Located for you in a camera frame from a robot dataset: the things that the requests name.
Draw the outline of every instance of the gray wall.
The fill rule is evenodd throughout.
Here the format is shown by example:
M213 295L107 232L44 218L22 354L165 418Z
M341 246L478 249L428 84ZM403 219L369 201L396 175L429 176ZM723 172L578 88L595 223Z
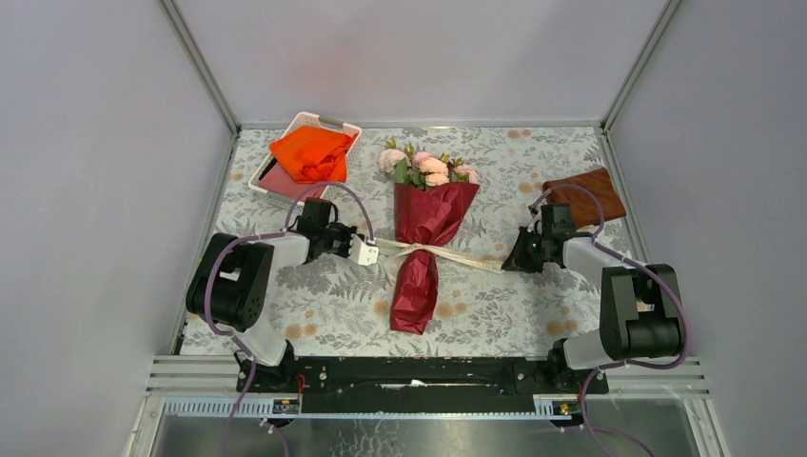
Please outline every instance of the gray wall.
M181 0L244 123L600 119L664 0Z
M807 3L685 2L614 128L734 455L803 455Z
M116 455L228 133L153 0L2 0L0 62L0 455Z

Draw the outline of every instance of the floral tablecloth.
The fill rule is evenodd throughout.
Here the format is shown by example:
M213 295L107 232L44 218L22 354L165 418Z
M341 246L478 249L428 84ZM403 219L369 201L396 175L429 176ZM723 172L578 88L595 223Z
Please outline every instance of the floral tablecloth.
M246 182L282 130L244 130L233 157L216 230L244 236L277 231L287 208L274 206ZM449 248L503 260L530 221L526 206L541 183L602 167L591 128L365 129L347 184L363 199L376 236L394 239L393 184L378 170L384 141L412 142L417 150L461 156L477 168L481 189ZM366 223L352 199L333 192L340 221ZM628 253L621 220L606 223L600 240ZM591 330L599 321L599 294L580 275L550 265L544 274L498 275L438 258L440 288L434 320L423 335L389 329L394 285L379 264L359 267L324 255L284 268L269 286L265 310L300 355L543 356L559 338ZM229 354L235 347L210 332L204 319L187 320L181 353Z

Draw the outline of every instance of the glass panel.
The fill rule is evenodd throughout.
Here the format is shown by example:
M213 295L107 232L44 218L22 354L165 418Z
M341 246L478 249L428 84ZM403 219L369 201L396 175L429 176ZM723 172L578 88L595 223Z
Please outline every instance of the glass panel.
M699 455L683 405L675 400L590 400L598 425L638 436L656 455ZM155 456L217 456L226 419L168 416L155 444ZM227 455L284 455L276 434L256 419L236 419ZM546 421L527 420L339 420L300 419L283 428L291 456L605 455L587 431L552 431ZM646 456L623 438L602 434L619 456Z

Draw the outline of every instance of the orange cloth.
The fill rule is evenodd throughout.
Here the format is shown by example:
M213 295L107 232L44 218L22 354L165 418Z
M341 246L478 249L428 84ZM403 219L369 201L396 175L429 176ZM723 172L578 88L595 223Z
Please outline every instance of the orange cloth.
M300 184L347 180L345 156L354 137L338 131L302 126L269 145L291 179Z

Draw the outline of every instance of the pink rose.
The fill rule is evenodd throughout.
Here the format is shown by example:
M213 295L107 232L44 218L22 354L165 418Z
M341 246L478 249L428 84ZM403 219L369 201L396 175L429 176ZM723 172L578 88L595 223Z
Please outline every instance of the pink rose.
M460 176L467 176L468 182L471 184L479 184L479 175L468 165L460 165L459 167L455 167L454 172Z
M422 151L417 152L415 155L412 156L412 165L414 165L415 167L419 167L421 165L422 161L424 161L426 159L431 159L433 157L434 157L433 155L431 155L428 152L422 150Z
M383 171L384 173L391 173L392 169L395 168L395 164L401 162L403 159L406 158L406 154L403 151L397 149L387 149L381 153L381 157L379 157L379 170Z
M426 175L426 185L430 187L439 186L448 183L448 176L440 173L431 173Z
M438 173L446 177L448 176L448 165L434 157L423 160L419 167L424 173Z

